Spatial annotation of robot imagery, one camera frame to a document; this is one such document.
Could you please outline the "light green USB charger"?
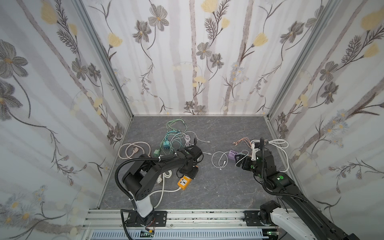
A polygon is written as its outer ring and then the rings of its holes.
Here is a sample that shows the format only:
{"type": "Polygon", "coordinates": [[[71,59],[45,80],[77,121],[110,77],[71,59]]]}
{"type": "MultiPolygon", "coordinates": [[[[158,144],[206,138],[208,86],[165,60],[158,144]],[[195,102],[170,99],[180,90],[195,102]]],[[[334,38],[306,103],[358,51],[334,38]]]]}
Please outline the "light green USB charger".
{"type": "Polygon", "coordinates": [[[158,158],[160,156],[160,149],[156,149],[153,153],[154,158],[158,158]]]}

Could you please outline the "orange power strip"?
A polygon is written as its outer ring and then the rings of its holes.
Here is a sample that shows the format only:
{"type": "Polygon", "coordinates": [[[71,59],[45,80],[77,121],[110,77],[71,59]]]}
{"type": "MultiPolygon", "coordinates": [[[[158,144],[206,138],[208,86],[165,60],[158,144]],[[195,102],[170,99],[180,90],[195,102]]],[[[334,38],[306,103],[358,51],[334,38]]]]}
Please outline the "orange power strip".
{"type": "Polygon", "coordinates": [[[179,188],[181,188],[183,191],[188,187],[188,185],[191,183],[192,179],[187,177],[187,176],[183,176],[179,181],[178,181],[178,186],[179,188]]]}

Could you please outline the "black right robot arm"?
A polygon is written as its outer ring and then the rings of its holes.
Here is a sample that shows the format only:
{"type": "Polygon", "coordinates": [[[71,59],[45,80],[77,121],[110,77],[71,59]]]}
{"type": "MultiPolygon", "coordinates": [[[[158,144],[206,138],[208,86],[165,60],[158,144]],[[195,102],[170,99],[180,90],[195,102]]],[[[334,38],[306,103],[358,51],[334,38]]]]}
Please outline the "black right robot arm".
{"type": "Polygon", "coordinates": [[[287,203],[298,219],[275,201],[260,206],[257,220],[264,226],[276,225],[292,237],[300,240],[356,240],[358,236],[348,234],[328,219],[302,193],[298,185],[286,171],[278,171],[273,155],[266,149],[272,145],[284,151],[288,142],[283,139],[267,141],[245,139],[252,150],[250,155],[236,155],[236,166],[253,173],[254,179],[261,184],[269,195],[281,198],[287,203]]]}

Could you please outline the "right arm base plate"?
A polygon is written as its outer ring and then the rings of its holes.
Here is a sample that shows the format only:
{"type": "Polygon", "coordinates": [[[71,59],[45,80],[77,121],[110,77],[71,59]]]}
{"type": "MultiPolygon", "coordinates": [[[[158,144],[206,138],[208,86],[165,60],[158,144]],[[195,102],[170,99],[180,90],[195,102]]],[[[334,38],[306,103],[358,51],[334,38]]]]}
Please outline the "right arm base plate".
{"type": "Polygon", "coordinates": [[[264,210],[248,210],[244,211],[244,222],[247,227],[277,227],[275,223],[272,222],[271,214],[277,210],[283,210],[282,208],[274,209],[273,211],[264,211],[264,210]]]}

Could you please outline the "purple power strip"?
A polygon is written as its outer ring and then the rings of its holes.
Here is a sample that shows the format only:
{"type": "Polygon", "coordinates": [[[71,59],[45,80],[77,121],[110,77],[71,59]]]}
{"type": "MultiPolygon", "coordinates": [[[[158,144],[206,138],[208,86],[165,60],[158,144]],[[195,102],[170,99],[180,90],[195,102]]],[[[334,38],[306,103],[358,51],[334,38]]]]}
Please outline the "purple power strip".
{"type": "Polygon", "coordinates": [[[238,162],[240,160],[240,155],[243,155],[243,153],[238,153],[236,151],[230,150],[228,152],[228,159],[231,161],[238,162]]]}

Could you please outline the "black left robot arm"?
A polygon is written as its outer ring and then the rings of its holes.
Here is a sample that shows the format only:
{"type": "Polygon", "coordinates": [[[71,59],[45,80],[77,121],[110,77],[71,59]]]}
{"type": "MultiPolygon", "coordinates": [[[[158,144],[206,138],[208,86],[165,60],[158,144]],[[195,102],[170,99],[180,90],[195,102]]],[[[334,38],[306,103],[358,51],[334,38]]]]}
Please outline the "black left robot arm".
{"type": "Polygon", "coordinates": [[[150,200],[150,193],[158,176],[177,169],[183,176],[194,179],[198,172],[198,163],[203,158],[202,150],[195,145],[157,158],[143,154],[118,165],[114,179],[118,188],[133,202],[139,217],[146,221],[153,216],[154,207],[150,200]]]}

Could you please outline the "aluminium rail frame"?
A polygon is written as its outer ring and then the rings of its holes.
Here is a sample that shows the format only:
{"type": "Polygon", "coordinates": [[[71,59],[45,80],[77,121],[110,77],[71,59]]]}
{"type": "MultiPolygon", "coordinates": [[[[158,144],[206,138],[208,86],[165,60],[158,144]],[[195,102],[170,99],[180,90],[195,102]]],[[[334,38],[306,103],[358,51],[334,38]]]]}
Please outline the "aluminium rail frame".
{"type": "Polygon", "coordinates": [[[123,227],[119,210],[90,210],[79,240],[291,240],[283,227],[263,226],[257,210],[169,209],[165,226],[123,227]]]}

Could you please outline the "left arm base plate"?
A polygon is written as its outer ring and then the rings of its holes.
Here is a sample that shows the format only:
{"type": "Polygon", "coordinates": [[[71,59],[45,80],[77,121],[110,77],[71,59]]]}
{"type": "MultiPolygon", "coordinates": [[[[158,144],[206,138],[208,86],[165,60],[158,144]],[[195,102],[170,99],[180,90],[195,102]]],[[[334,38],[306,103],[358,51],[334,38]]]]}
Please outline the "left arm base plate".
{"type": "Polygon", "coordinates": [[[152,211],[148,216],[141,217],[136,211],[128,211],[125,219],[126,227],[165,227],[167,211],[152,211]]]}

